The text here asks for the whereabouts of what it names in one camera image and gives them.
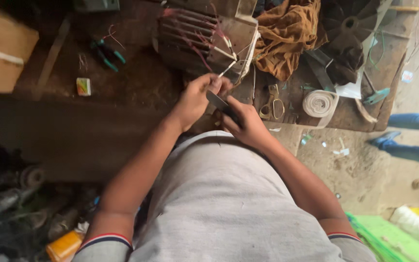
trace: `grey t-shirt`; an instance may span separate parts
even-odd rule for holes
[[[226,132],[182,143],[153,190],[132,253],[125,237],[105,234],[86,241],[73,261],[376,261],[358,238],[327,236],[273,167]]]

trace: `striped sleeve cuff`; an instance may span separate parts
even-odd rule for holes
[[[329,238],[329,240],[335,239],[335,238],[348,238],[348,239],[352,239],[360,243],[363,243],[357,236],[344,233],[344,232],[332,232],[332,233],[327,234],[327,237]]]
[[[94,245],[96,243],[105,242],[105,241],[115,241],[126,245],[128,248],[132,248],[130,241],[123,235],[120,234],[101,234],[97,235],[96,237],[90,238],[88,241],[85,241],[80,248],[77,250],[76,254],[80,251],[84,250],[85,248]]]

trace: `shoe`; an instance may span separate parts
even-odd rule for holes
[[[393,140],[394,138],[396,138],[401,133],[402,132],[400,132],[400,131],[387,132],[387,133],[384,133],[384,134],[378,136],[377,138],[370,139],[367,142],[370,143],[373,146],[379,147],[379,145],[381,145],[384,141]]]

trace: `jeans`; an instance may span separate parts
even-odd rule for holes
[[[394,114],[389,118],[388,126],[419,130],[419,114]],[[405,158],[419,162],[419,146],[400,145],[392,139],[382,142],[379,149],[398,158]]]

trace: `wire cutter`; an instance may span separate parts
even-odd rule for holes
[[[113,50],[109,46],[104,43],[104,39],[99,41],[92,40],[90,44],[90,48],[93,51],[96,51],[96,54],[102,59],[102,61],[114,72],[119,72],[119,69],[111,62],[112,60],[119,59],[122,64],[125,64],[124,57],[120,54],[120,52]]]

